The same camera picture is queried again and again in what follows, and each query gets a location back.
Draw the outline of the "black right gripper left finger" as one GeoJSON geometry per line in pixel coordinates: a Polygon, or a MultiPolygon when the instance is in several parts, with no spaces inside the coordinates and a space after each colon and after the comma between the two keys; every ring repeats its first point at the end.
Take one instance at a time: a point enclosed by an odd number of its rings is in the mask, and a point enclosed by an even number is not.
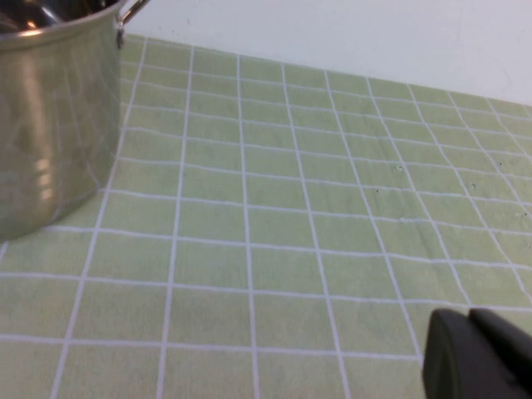
{"type": "Polygon", "coordinates": [[[469,319],[448,308],[431,312],[422,382],[427,398],[525,398],[469,319]]]}

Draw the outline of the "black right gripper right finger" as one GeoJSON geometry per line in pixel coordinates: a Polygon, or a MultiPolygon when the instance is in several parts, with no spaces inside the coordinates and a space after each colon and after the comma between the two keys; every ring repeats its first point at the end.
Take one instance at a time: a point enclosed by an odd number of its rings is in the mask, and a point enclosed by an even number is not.
{"type": "Polygon", "coordinates": [[[469,319],[513,378],[512,384],[531,397],[531,336],[485,308],[473,308],[469,319]]]}

